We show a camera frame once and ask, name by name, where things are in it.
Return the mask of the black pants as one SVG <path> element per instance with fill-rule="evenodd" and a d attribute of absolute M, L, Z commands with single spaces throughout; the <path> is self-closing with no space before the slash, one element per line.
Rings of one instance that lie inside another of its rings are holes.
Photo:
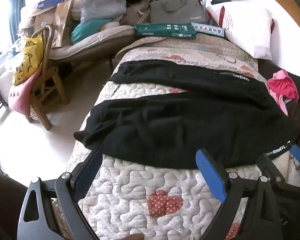
<path fill-rule="evenodd" d="M 168 94 L 106 100 L 91 109 L 75 139 L 117 159 L 194 169 L 196 152 L 205 149 L 224 167 L 253 165 L 262 154 L 274 159 L 289 150 L 300 133 L 266 85 L 246 75 L 141 60 L 122 63 L 111 81 L 174 88 Z"/>

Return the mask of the brown trouser leg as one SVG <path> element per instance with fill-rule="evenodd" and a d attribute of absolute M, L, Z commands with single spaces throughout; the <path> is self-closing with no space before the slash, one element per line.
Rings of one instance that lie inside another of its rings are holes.
<path fill-rule="evenodd" d="M 0 173 L 0 239 L 16 239 L 27 187 Z"/>

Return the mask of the pink red garment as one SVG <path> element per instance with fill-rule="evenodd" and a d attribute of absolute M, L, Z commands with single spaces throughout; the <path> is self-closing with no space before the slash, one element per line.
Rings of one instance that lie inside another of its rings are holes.
<path fill-rule="evenodd" d="M 273 74 L 267 81 L 269 94 L 280 107 L 281 111 L 288 116 L 286 100 L 299 100 L 299 93 L 296 84 L 284 69 Z"/>

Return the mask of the heart pattern quilted bedspread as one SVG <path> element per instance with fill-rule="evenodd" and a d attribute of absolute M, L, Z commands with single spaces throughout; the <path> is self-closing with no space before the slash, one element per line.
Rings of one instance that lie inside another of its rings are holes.
<path fill-rule="evenodd" d="M 266 79 L 258 72 L 256 59 L 223 38 L 204 34 L 193 40 L 145 37 L 123 48 L 117 59 L 119 63 L 112 76 L 124 62 L 164 60 L 227 70 L 266 85 Z M 172 87 L 153 83 L 118 85 L 110 78 L 94 106 L 111 99 L 173 92 Z M 91 151 L 76 140 L 68 171 L 73 171 Z M 149 239 L 199 239 L 220 207 L 220 201 L 213 197 L 197 166 L 194 169 L 162 168 L 105 154 L 102 157 L 101 167 L 87 195 L 78 201 L 80 210 L 100 239 L 118 239 L 133 233 L 143 233 Z M 300 187 L 300 164 L 290 149 L 270 159 L 285 182 Z M 225 168 L 243 179 L 257 180 L 261 175 L 256 163 Z"/>

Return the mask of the wooden chair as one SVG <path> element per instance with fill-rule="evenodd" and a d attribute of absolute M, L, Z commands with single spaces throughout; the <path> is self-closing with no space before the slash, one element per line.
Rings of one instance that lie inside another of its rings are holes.
<path fill-rule="evenodd" d="M 44 100 L 54 91 L 58 92 L 59 97 L 64 105 L 69 104 L 69 98 L 66 95 L 63 82 L 59 76 L 58 68 L 49 63 L 49 55 L 54 37 L 54 27 L 51 24 L 37 30 L 31 37 L 35 38 L 41 35 L 43 38 L 43 59 L 40 64 L 42 71 L 38 79 L 34 82 L 30 90 L 30 106 L 33 110 L 33 115 L 30 115 L 29 120 L 36 117 L 43 127 L 49 131 L 53 125 L 46 116 L 46 110 L 43 106 Z"/>

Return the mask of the pink cushion on chair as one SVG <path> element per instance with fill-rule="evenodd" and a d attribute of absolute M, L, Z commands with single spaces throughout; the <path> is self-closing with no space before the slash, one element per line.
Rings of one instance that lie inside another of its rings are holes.
<path fill-rule="evenodd" d="M 8 107 L 10 111 L 18 112 L 27 118 L 30 117 L 30 93 L 32 86 L 40 77 L 42 68 L 40 67 L 33 75 L 31 75 L 25 82 L 11 86 L 8 94 Z"/>

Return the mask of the white pillow red stripes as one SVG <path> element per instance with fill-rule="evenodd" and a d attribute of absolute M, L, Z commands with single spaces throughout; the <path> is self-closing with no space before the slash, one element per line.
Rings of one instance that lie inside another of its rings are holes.
<path fill-rule="evenodd" d="M 232 1 L 211 5 L 207 10 L 230 42 L 255 59 L 272 59 L 270 40 L 275 22 L 266 8 L 247 1 Z"/>

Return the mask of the light blue shapes box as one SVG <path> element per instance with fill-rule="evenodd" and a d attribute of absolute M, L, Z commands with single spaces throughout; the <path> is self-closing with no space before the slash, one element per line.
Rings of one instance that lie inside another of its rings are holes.
<path fill-rule="evenodd" d="M 195 31 L 198 33 L 218 36 L 218 37 L 225 37 L 224 29 L 220 27 L 215 27 L 213 25 L 202 24 L 202 23 L 194 23 L 192 22 L 191 25 L 194 27 Z"/>

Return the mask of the green long cardboard box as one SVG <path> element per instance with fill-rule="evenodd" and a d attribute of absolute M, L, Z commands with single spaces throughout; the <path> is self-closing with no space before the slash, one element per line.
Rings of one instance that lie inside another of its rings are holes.
<path fill-rule="evenodd" d="M 139 37 L 175 37 L 185 39 L 194 39 L 197 35 L 191 24 L 136 24 L 134 25 L 134 33 Z"/>

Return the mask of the yellow plastic bag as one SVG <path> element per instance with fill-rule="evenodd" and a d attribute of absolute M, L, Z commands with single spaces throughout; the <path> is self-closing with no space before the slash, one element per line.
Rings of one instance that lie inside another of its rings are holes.
<path fill-rule="evenodd" d="M 12 85 L 18 86 L 30 78 L 38 69 L 43 59 L 44 43 L 42 35 L 26 37 L 21 43 L 21 52 L 17 55 L 12 77 Z"/>

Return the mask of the grey laptop bag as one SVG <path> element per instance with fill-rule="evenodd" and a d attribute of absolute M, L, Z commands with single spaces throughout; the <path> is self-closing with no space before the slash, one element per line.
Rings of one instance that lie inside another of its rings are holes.
<path fill-rule="evenodd" d="M 209 17 L 200 0 L 156 0 L 150 3 L 151 23 L 203 23 Z"/>

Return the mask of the beige padded lounger cushion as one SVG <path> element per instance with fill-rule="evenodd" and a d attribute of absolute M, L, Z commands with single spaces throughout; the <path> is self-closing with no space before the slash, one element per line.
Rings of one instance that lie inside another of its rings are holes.
<path fill-rule="evenodd" d="M 49 59 L 63 60 L 78 55 L 79 53 L 82 53 L 84 51 L 88 51 L 88 49 L 103 49 L 103 44 L 105 44 L 106 42 L 110 42 L 114 45 L 119 45 L 119 41 L 117 41 L 117 39 L 120 38 L 123 38 L 123 41 L 127 41 L 128 44 L 133 43 L 134 28 L 128 25 L 113 27 L 90 35 L 89 37 L 84 38 L 74 45 L 52 48 L 50 50 Z"/>

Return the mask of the teal folded cloth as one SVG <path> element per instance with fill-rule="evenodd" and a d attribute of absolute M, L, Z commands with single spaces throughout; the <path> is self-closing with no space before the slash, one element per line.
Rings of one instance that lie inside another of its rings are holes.
<path fill-rule="evenodd" d="M 78 24 L 71 32 L 71 43 L 74 45 L 83 39 L 98 33 L 105 24 L 111 21 L 111 19 L 102 19 Z"/>

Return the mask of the brown paper bag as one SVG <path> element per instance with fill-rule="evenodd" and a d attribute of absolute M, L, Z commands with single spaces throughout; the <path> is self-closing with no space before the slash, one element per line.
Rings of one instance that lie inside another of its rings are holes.
<path fill-rule="evenodd" d="M 70 29 L 72 0 L 59 3 L 55 10 L 53 26 L 55 29 L 52 48 L 59 48 L 71 45 Z"/>

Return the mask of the clear plastic bedding bag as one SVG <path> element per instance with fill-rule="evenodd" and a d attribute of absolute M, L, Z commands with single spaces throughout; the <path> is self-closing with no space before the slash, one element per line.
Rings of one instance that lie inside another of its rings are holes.
<path fill-rule="evenodd" d="M 123 16 L 126 10 L 126 0 L 83 0 L 81 23 L 115 19 Z"/>

